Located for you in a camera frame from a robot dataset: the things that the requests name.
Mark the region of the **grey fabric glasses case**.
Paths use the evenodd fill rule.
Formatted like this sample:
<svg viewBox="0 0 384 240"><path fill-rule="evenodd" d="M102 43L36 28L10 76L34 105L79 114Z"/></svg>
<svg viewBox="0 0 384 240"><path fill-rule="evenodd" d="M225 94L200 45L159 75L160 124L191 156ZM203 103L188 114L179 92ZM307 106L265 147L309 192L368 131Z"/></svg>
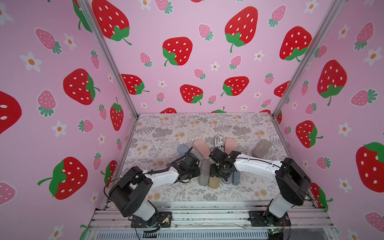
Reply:
<svg viewBox="0 0 384 240"><path fill-rule="evenodd" d="M200 175L198 183L201 186L207 186L210 180L211 162L209 160L202 160L200 163Z"/></svg>

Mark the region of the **purple case brown lining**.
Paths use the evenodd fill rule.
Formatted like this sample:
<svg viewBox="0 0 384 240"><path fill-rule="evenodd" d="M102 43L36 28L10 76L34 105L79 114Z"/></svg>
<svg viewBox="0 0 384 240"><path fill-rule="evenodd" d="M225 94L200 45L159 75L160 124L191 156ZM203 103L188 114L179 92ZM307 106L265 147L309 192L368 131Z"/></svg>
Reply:
<svg viewBox="0 0 384 240"><path fill-rule="evenodd" d="M233 177L230 176L230 177L227 178L227 179L222 178L222 182L223 182L224 184L226 184L226 185L231 185L231 184L233 183Z"/></svg>

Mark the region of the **grey case teal lining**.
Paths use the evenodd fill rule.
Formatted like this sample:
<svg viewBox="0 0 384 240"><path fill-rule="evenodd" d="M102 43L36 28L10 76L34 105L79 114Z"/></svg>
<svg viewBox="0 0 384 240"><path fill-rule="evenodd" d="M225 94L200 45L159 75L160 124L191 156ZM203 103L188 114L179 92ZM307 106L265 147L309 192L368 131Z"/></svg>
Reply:
<svg viewBox="0 0 384 240"><path fill-rule="evenodd" d="M263 159L268 153L272 143L266 139L261 139L258 144L252 149L251 155L255 158Z"/></svg>

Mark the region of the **pink case black sunglasses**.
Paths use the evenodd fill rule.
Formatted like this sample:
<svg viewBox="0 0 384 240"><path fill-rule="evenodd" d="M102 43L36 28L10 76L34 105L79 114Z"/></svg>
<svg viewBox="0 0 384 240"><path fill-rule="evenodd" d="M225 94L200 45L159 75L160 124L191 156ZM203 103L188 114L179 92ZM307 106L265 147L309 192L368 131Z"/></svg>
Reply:
<svg viewBox="0 0 384 240"><path fill-rule="evenodd" d="M226 138L225 141L225 153L230 154L232 151L236 150L236 140L233 138Z"/></svg>

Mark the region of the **green case purple glasses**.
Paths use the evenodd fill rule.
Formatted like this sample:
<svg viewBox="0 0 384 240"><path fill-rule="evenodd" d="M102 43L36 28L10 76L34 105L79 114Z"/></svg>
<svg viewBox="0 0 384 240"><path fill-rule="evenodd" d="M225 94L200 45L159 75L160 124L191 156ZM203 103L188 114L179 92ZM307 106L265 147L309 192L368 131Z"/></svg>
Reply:
<svg viewBox="0 0 384 240"><path fill-rule="evenodd" d="M233 172L233 181L232 184L234 186L238 186L241 182L241 173L240 172Z"/></svg>

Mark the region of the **aluminium corner post right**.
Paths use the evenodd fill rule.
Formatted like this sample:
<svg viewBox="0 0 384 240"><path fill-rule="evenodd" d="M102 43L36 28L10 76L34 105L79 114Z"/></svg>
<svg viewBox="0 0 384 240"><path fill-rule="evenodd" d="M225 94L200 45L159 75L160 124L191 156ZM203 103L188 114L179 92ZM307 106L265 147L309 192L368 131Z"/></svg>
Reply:
<svg viewBox="0 0 384 240"><path fill-rule="evenodd" d="M290 79L290 83L288 84L288 87L286 88L283 97L279 101L279 104L277 105L276 109L272 113L273 120L277 120L278 113L282 110L285 102L287 101L290 94L295 89L296 85L298 84L300 78L306 71L306 68L308 64L311 62L313 55L317 49L317 47L322 43L325 36L327 35L330 27L334 23L335 19L337 18L338 14L340 13L341 9L343 8L343 5L345 4L345 1L337 0L332 1L328 11L326 12L321 24L319 25L315 35L313 36L313 40L309 46L309 49L305 53L303 59L299 63L297 69L295 70L294 74L292 75Z"/></svg>

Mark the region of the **aluminium rail frame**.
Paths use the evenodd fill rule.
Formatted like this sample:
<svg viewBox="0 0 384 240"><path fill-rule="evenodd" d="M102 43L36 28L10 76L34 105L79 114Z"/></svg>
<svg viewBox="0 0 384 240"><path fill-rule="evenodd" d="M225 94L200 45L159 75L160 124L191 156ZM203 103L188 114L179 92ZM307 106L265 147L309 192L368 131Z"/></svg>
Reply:
<svg viewBox="0 0 384 240"><path fill-rule="evenodd" d="M143 228L134 217L124 218L115 204L96 210L83 240L340 240L324 209L310 202L289 210L277 226L257 223L267 201L156 202L160 230Z"/></svg>

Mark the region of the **pink glasses case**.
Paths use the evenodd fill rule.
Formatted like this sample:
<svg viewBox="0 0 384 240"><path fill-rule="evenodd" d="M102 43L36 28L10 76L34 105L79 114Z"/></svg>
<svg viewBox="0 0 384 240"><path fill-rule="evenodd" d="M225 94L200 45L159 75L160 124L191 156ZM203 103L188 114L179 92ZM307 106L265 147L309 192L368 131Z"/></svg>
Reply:
<svg viewBox="0 0 384 240"><path fill-rule="evenodd" d="M210 148L202 139L195 140L193 146L205 160L210 159Z"/></svg>

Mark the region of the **tan woven glasses case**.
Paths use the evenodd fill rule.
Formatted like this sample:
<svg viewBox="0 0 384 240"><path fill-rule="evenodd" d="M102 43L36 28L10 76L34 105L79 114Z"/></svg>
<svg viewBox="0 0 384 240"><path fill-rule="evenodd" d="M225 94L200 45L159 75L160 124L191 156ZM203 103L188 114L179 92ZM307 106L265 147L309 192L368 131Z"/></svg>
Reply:
<svg viewBox="0 0 384 240"><path fill-rule="evenodd" d="M218 189L220 186L220 178L218 177L210 177L209 178L209 187L211 189Z"/></svg>

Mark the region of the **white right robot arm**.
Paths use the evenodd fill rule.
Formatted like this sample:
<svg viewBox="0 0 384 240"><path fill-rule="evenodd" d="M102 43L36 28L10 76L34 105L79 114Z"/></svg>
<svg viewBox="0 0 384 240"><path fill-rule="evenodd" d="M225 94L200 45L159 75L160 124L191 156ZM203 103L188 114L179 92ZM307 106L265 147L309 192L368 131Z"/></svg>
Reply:
<svg viewBox="0 0 384 240"><path fill-rule="evenodd" d="M209 157L212 177L228 179L235 172L252 173L276 180L280 192L269 203L264 216L281 219L294 206L302 206L311 185L310 177L291 158L283 161L264 160L232 151L229 154L215 148Z"/></svg>

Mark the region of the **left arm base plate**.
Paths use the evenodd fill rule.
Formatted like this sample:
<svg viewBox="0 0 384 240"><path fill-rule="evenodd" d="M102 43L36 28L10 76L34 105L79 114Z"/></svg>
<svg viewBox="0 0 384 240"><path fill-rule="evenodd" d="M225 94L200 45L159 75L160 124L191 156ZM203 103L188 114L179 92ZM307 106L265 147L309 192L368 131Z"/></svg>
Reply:
<svg viewBox="0 0 384 240"><path fill-rule="evenodd" d="M172 212L156 212L148 220L133 215L131 228L169 228L172 222Z"/></svg>

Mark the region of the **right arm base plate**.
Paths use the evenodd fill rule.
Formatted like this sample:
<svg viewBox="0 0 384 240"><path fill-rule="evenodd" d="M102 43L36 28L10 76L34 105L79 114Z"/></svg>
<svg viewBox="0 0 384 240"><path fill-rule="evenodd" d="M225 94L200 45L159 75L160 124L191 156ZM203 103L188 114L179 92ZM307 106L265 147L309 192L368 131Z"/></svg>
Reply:
<svg viewBox="0 0 384 240"><path fill-rule="evenodd" d="M292 225L288 213L278 218L268 211L249 211L248 221L253 227L290 227Z"/></svg>

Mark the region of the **blue fabric glasses case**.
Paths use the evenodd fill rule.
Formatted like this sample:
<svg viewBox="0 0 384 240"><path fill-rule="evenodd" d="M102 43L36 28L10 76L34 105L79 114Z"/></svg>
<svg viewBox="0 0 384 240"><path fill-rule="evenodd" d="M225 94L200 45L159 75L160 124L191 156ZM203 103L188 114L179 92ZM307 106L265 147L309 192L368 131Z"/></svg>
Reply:
<svg viewBox="0 0 384 240"><path fill-rule="evenodd" d="M193 147L187 147L186 145L179 145L177 147L177 151L181 156L187 156L192 149Z"/></svg>

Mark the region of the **newspaper print glasses case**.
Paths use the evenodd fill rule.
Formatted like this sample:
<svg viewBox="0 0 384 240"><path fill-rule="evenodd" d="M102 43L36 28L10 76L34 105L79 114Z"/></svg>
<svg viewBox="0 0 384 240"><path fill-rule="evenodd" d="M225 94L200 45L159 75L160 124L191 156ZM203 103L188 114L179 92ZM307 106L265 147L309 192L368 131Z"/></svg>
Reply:
<svg viewBox="0 0 384 240"><path fill-rule="evenodd" d="M219 150L223 151L224 150L224 139L221 135L216 135L214 137L214 145L215 148L218 148Z"/></svg>

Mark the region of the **aluminium corner post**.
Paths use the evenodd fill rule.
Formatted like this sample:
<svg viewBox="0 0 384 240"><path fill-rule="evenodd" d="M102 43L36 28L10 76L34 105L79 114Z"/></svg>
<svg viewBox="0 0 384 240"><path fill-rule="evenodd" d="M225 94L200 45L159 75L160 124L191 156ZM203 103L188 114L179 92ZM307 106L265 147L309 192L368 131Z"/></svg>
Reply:
<svg viewBox="0 0 384 240"><path fill-rule="evenodd" d="M311 62L313 55L317 49L317 47L322 43L325 36L327 35L330 27L334 23L335 19L337 18L338 14L340 13L341 9L343 8L343 5L345 4L345 1L337 0L332 1L328 11L326 12L321 24L319 25L315 35L313 36L313 40L309 46L309 49L305 53L303 59L299 63L297 69L295 70L294 74L292 75L290 79L290 83L288 84L288 87L286 88L283 97L279 101L279 104L277 105L276 109L272 113L273 120L277 120L278 113L282 110L285 102L287 101L290 94L295 89L296 85L298 84L300 78L306 71L306 68L308 64Z"/></svg>
<svg viewBox="0 0 384 240"><path fill-rule="evenodd" d="M93 32L93 35L95 36L96 38L96 41L103 53L103 56L108 64L108 67L110 68L110 71L117 83L117 86L119 87L119 90L121 92L121 94L123 95L123 98L127 104L127 106L129 107L129 110L130 112L132 113L133 115L133 118L135 120L138 119L139 117L139 114L137 113L135 107L134 107L134 104L130 98L130 94L126 88L126 85L124 83L124 80L121 76L121 73L119 72L118 68L117 68L117 65L113 59L113 56L111 54L111 51L109 50L107 44L106 44L106 41L104 39L104 36L99 28L99 25L97 23L97 20L95 18L95 15L92 11L92 7L91 7L91 4L89 3L89 1L84 1L84 0L80 0L78 1L81 8L82 8L82 11L83 11L83 14L86 18L86 21L88 22L92 32Z"/></svg>

